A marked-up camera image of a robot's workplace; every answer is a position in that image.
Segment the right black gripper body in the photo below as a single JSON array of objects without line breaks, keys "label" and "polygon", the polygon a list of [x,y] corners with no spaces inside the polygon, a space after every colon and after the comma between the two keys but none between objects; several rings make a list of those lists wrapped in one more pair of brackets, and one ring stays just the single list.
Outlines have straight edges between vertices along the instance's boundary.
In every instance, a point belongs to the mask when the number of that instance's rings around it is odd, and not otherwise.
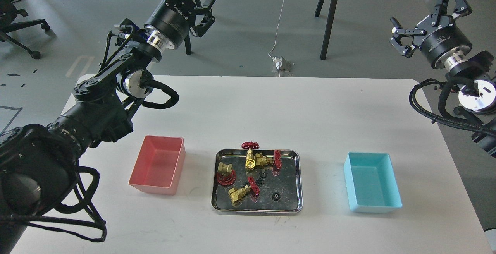
[{"label": "right black gripper body", "polygon": [[438,26],[432,25],[432,18],[427,16],[416,28],[426,32],[425,36],[415,37],[415,45],[419,46],[433,69],[444,68],[439,58],[446,52],[459,47],[467,55],[472,49],[472,43],[457,27],[452,16],[441,16]]}]

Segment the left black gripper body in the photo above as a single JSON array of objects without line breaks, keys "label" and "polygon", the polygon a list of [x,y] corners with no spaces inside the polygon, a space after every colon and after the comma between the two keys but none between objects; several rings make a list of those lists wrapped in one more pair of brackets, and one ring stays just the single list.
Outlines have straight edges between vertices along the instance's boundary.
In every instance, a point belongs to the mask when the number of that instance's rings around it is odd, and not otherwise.
[{"label": "left black gripper body", "polygon": [[144,24],[146,32],[149,34],[147,44],[157,50],[177,49],[189,32],[193,35],[202,37],[215,22],[213,21],[202,24],[203,15],[196,16],[196,23],[192,27],[189,25],[188,12],[193,14],[192,10],[187,10],[194,2],[163,2],[151,14],[150,18]]}]

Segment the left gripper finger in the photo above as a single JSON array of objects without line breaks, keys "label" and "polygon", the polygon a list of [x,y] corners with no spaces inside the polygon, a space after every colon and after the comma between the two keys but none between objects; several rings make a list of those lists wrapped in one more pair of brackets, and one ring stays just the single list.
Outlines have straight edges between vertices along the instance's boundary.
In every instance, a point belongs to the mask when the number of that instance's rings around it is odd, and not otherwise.
[{"label": "left gripper finger", "polygon": [[193,9],[193,15],[198,16],[198,15],[203,15],[202,24],[206,24],[210,21],[213,21],[213,12],[212,12],[212,6],[216,0],[205,0],[203,3],[203,6],[197,7]]}]

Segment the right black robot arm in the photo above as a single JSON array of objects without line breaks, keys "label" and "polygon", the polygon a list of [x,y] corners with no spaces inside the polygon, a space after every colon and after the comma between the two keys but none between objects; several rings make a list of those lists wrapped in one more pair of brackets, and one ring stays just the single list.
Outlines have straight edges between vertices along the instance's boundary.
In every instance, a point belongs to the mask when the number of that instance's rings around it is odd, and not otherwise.
[{"label": "right black robot arm", "polygon": [[[472,132],[472,140],[495,157],[495,120],[484,123],[479,119],[495,113],[495,78],[488,75],[494,56],[481,51],[467,58],[472,44],[455,23],[457,18],[471,13],[466,0],[436,0],[432,14],[413,29],[404,29],[394,17],[390,18],[390,43],[407,58],[419,49],[433,69],[448,71],[445,82],[429,78],[415,85],[409,104],[432,123]],[[439,114],[426,110],[416,99],[418,90],[435,84],[441,88]]]}]

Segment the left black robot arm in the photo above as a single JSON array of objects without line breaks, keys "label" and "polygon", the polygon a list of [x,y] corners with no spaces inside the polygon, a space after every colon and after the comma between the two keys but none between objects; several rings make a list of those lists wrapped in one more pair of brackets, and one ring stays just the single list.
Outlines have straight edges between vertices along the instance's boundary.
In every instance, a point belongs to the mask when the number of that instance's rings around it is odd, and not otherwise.
[{"label": "left black robot arm", "polygon": [[76,104],[49,125],[1,133],[1,253],[9,254],[27,227],[106,240],[106,221],[92,203],[99,172],[79,163],[88,148],[133,132],[139,107],[168,109],[179,101],[147,70],[165,49],[202,37],[215,22],[216,0],[161,0],[143,28],[129,19],[107,35],[98,73],[74,87]]}]

